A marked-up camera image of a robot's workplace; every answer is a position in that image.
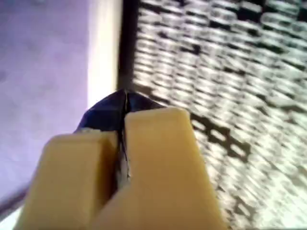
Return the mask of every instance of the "beige plastic handle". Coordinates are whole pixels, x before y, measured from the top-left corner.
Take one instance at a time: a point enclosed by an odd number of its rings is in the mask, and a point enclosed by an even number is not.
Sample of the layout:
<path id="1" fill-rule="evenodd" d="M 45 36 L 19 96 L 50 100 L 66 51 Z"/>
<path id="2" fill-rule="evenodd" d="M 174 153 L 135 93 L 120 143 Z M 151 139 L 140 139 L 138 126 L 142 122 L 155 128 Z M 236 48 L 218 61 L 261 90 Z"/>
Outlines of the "beige plastic handle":
<path id="1" fill-rule="evenodd" d="M 16 230 L 225 230 L 186 111 L 128 114 L 132 178 L 112 198 L 115 133 L 51 140 Z"/>
<path id="2" fill-rule="evenodd" d="M 125 119 L 131 182 L 93 229 L 225 230 L 189 114 L 167 108 Z"/>

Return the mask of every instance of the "white surface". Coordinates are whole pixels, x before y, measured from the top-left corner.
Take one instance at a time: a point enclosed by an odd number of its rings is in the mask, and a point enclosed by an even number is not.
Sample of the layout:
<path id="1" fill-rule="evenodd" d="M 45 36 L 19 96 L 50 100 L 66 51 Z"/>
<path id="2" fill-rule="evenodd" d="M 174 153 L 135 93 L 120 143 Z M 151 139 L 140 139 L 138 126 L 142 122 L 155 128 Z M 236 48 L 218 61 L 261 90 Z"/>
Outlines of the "white surface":
<path id="1" fill-rule="evenodd" d="M 0 1 L 0 203 L 87 108 L 88 1 Z"/>
<path id="2" fill-rule="evenodd" d="M 88 107 L 116 90 L 122 0 L 90 1 Z"/>
<path id="3" fill-rule="evenodd" d="M 13 213 L 11 213 L 7 218 L 0 222 L 0 230 L 12 230 L 19 218 L 22 208 L 20 207 Z"/>

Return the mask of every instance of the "purple wall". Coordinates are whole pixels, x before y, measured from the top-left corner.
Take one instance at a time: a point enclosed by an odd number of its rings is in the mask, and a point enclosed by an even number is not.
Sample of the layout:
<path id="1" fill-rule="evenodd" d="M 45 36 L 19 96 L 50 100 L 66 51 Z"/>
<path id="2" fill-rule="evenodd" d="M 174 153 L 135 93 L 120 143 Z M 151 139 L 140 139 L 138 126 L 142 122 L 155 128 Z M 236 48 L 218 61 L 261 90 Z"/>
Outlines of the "purple wall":
<path id="1" fill-rule="evenodd" d="M 0 2 L 0 204 L 86 109 L 87 23 L 86 0 Z"/>

